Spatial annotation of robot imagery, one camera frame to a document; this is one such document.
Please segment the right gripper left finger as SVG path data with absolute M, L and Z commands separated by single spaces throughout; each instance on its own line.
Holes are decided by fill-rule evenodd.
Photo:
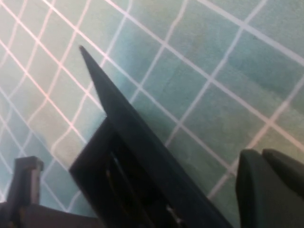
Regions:
M 240 153 L 236 194 L 243 228 L 302 228 L 304 199 L 290 190 L 262 153 Z

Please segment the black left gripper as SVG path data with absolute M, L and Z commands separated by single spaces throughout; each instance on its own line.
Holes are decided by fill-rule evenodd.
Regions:
M 99 220 L 96 218 L 69 214 L 38 205 L 40 203 L 40 174 L 43 166 L 43 161 L 36 156 L 15 159 L 7 203 L 0 204 L 0 226 L 2 228 L 99 227 Z M 20 208 L 9 215 L 7 205 Z

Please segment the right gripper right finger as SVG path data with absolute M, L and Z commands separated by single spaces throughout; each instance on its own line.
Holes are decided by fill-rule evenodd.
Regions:
M 304 198 L 304 164 L 275 149 L 264 149 L 263 158 L 282 182 Z

